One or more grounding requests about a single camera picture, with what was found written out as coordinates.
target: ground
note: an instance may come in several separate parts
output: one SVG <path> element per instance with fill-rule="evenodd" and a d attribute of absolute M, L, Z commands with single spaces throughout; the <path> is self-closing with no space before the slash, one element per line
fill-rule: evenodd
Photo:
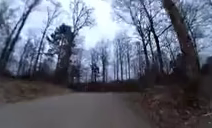
<path fill-rule="evenodd" d="M 71 93 L 68 88 L 41 81 L 0 77 L 0 104 Z"/>
<path fill-rule="evenodd" d="M 0 106 L 0 128 L 151 128 L 129 95 L 73 93 Z"/>

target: dead leaves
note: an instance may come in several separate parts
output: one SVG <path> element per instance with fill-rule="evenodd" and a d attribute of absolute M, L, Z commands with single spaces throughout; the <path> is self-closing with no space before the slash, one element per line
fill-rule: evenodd
<path fill-rule="evenodd" d="M 147 89 L 142 104 L 158 128 L 195 128 L 200 117 L 207 112 L 205 107 L 185 106 L 183 91 L 178 87 Z"/>

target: sky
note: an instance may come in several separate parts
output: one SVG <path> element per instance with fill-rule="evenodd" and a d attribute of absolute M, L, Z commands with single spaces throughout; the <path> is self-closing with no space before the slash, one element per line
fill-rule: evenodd
<path fill-rule="evenodd" d="M 69 12 L 70 0 L 58 1 L 62 4 L 62 10 Z M 93 17 L 96 19 L 96 25 L 92 28 L 84 28 L 80 32 L 80 35 L 85 37 L 85 48 L 89 49 L 94 47 L 94 45 L 101 39 L 113 39 L 114 35 L 121 29 L 121 27 L 119 27 L 119 25 L 113 21 L 110 1 L 84 0 L 84 2 L 95 9 Z M 32 29 L 32 31 L 38 32 L 38 30 L 40 31 L 43 28 L 43 21 L 47 18 L 47 6 L 49 6 L 49 4 L 46 2 L 46 0 L 44 0 L 36 11 L 31 14 L 24 30 L 25 34 L 30 35 L 29 32 Z M 60 17 L 57 18 L 54 27 L 57 27 L 61 23 L 69 24 L 69 18 L 64 12 L 60 15 Z"/>

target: road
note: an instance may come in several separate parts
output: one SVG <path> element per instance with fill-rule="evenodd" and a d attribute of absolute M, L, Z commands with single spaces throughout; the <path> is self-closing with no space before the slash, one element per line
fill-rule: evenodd
<path fill-rule="evenodd" d="M 150 128 L 134 106 L 114 93 L 72 93 L 4 105 L 0 128 Z"/>

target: dirt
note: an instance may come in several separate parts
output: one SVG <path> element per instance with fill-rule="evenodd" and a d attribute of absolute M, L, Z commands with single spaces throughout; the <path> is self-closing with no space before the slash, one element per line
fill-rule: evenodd
<path fill-rule="evenodd" d="M 66 88 L 46 82 L 0 77 L 0 103 L 16 103 L 69 92 L 71 91 Z"/>

